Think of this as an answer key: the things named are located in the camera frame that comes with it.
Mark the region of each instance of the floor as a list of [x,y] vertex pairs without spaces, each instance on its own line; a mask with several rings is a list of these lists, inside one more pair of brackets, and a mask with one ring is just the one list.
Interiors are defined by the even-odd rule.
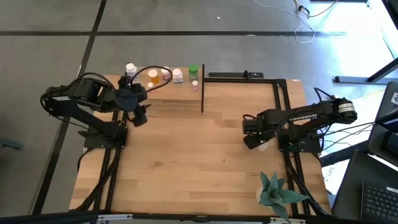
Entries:
[[[65,85],[84,71],[122,74],[126,62],[171,67],[205,63],[207,72],[247,69],[263,72],[267,78],[301,79],[309,103],[317,100],[315,86],[357,98],[385,87],[336,84],[333,77],[368,77],[397,52],[396,45],[388,41],[396,30],[386,31],[388,26],[380,25],[383,10],[379,1],[372,0],[371,7],[338,2],[330,11],[311,18],[310,25],[320,34],[308,44],[295,40],[298,18],[261,8],[250,0],[0,1],[0,136],[24,145],[20,151],[0,148],[0,217],[32,210],[60,130],[60,122],[39,104],[49,86]],[[101,2],[105,6],[102,17],[97,16]],[[313,14],[331,4],[300,3]],[[261,4],[295,12],[291,0],[262,0]],[[281,36],[106,33],[218,30],[281,31]],[[103,35],[90,36],[91,31]],[[310,40],[311,34],[298,39]],[[67,129],[44,213],[68,210],[83,145],[78,130]]]

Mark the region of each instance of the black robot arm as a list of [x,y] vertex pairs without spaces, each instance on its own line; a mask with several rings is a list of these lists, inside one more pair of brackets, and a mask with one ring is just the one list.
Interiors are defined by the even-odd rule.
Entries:
[[139,105],[147,99],[147,93],[139,83],[128,85],[130,80],[127,76],[119,80],[119,89],[115,89],[109,80],[105,80],[106,82],[80,77],[67,86],[50,87],[42,95],[40,102],[52,116],[68,116],[87,124],[90,127],[88,131],[79,131],[86,138],[85,147],[122,148],[126,142],[127,127],[102,121],[81,109],[79,105],[101,113],[133,112],[135,117],[129,120],[134,126],[140,126],[147,122],[147,107]]
[[[304,119],[310,121],[284,128],[286,123]],[[243,120],[243,133],[246,134],[243,140],[249,149],[254,149],[278,134],[283,136],[284,142],[293,145],[303,139],[315,137],[317,130],[325,126],[333,123],[350,124],[356,119],[353,103],[345,98],[334,98],[291,110],[269,109],[253,119]]]

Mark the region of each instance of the white cap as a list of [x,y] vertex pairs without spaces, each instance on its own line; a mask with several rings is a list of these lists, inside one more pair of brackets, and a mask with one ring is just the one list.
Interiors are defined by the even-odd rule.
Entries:
[[176,68],[173,70],[173,75],[180,75],[181,74],[181,70],[179,68]]
[[163,75],[168,75],[169,74],[169,71],[167,71],[166,69],[160,69],[160,71],[162,72]]
[[155,78],[157,76],[157,70],[154,70],[154,69],[149,70],[148,76],[151,78]]
[[128,63],[126,65],[126,72],[135,72],[136,70],[137,67],[135,67],[133,63]]

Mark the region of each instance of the pill bottle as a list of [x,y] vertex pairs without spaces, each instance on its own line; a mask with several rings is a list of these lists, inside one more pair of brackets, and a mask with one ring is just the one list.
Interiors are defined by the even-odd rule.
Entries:
[[153,83],[148,83],[147,86],[148,86],[148,90],[149,90],[149,89],[154,87],[154,84]]
[[189,80],[192,82],[194,80],[198,80],[198,65],[191,64],[188,67],[189,72]]
[[174,83],[183,83],[182,72],[178,68],[173,70],[173,81]]
[[192,81],[192,87],[193,91],[198,91],[198,81],[196,80]]
[[150,77],[150,81],[153,84],[159,83],[159,77],[157,76],[157,70],[154,70],[154,69],[149,70],[148,76]]
[[167,71],[166,69],[161,69],[160,71],[162,72],[163,80],[166,81],[166,80],[168,80],[171,77],[170,72]]
[[[133,63],[128,63],[126,65],[126,75],[133,77],[137,72],[137,67]],[[139,81],[139,77],[136,76],[133,80],[134,83],[137,83]]]

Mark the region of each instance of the wooden tabletop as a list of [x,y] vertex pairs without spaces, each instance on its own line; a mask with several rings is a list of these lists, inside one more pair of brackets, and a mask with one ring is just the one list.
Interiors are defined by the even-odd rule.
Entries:
[[[187,69],[182,70],[187,76]],[[117,86],[118,77],[107,78]],[[287,80],[287,84],[292,108],[306,105],[300,80]],[[149,93],[148,122],[138,128],[128,123],[111,211],[274,215],[271,208],[258,204],[256,191],[261,187],[260,172],[286,176],[282,153],[276,139],[269,141],[265,151],[247,149],[241,127],[243,114],[275,108],[272,85],[205,83],[204,113],[200,112],[201,88],[191,87],[189,82],[170,83],[164,93],[162,89]],[[111,114],[95,115],[111,120]],[[103,155],[104,149],[96,149],[83,158],[70,208],[79,206],[96,185]],[[319,161],[311,154],[300,155],[306,186],[330,212]],[[286,207],[291,214],[291,206]]]

